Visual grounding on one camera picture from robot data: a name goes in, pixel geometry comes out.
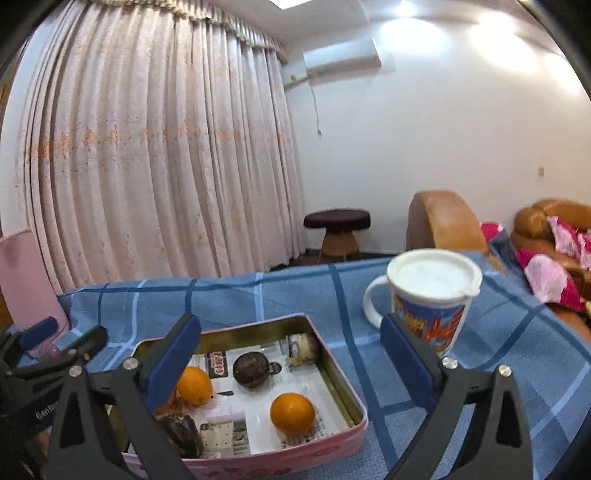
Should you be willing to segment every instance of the ceiling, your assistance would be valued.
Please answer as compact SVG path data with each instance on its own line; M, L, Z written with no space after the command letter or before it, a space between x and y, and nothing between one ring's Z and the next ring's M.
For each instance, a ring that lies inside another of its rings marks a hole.
M282 10L269 0L210 0L284 44L368 23L359 0L313 0Z
M282 10L269 0L209 0L271 34L284 45L304 38L362 27L396 18L400 0L313 0ZM503 11L535 24L515 0L410 0L420 17L478 21L482 7Z

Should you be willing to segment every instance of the brown leather armchair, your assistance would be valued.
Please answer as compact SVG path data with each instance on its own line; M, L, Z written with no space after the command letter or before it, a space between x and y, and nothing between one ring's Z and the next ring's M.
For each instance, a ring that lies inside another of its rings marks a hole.
M544 204L544 202L565 202L565 200L543 200L535 205L539 205L540 203ZM526 218L531 219L531 231L537 232L537 230L533 228L535 225L537 225L536 228L541 231L544 229L542 223L547 225L546 221L541 221L540 216L537 213L538 211L541 212L539 207L532 207L532 209L536 210L536 212L534 212L535 215L518 216L520 219L523 217L523 221L526 221ZM546 213L546 215L558 215L575 228L583 228L583 223L575 222L574 218L571 218L569 215L564 216L564 212L554 209L551 211L560 212L560 214ZM575 208L569 212L574 213L577 212L577 210ZM577 218L582 221L584 217L577 216ZM588 228L591 228L591 209L589 209L588 218ZM540 232L536 239L543 238L550 242L552 240L551 236L551 233L550 238L548 238L546 233L542 236L542 233ZM414 196L408 209L407 250L416 248L444 248L446 250L454 251L476 251L485 256L488 256L489 254L488 244L480 229L478 218L476 218L476 215L474 215L468 204L457 193L449 190L427 190L418 192ZM558 305L548 306L558 318L570 325L571 328L576 330L588 342L591 342L591 330L582 317L576 312Z
M544 199L517 213L511 241L518 249L540 252L556 260L572 275L581 296L591 300L591 272L583 270L574 258L556 251L546 221L548 216L558 216L577 230L591 228L591 206L570 200Z

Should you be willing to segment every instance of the curtain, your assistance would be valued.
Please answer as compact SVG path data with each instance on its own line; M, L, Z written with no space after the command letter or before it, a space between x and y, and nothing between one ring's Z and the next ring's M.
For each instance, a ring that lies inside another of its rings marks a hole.
M29 88L15 185L55 291L301 253L280 69L277 46L222 22L71 1Z
M248 22L235 17L206 0L89 0L103 5L124 7L126 5L152 5L169 10L179 17L193 22L206 21L220 25L249 47L268 48L277 52L282 63L287 63L287 55L281 43Z

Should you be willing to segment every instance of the white wall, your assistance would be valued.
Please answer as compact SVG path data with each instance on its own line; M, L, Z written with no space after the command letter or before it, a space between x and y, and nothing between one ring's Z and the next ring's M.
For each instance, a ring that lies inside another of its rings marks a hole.
M27 90L43 49L57 26L57 18L62 7L55 10L31 37L8 97L2 135L0 135L0 221L4 235L25 227L23 221L18 218L16 207L14 168L18 152L17 135L21 125Z
M591 102L570 67L568 89L538 44L477 45L474 24L430 22L396 20L291 46L286 83L305 76L304 51L361 36L376 39L383 63L313 81L321 138L310 85L288 88L306 211L368 209L362 250L401 252L418 190L453 189L481 220L508 228L542 197L591 202ZM308 231L307 246L322 237Z

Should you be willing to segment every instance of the dark stool cushion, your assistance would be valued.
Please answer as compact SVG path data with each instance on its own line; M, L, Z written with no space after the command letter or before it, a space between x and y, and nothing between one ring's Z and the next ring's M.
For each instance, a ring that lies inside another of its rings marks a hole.
M311 213L304 218L306 228L326 228L330 233L366 230L371 217L366 210L335 209Z

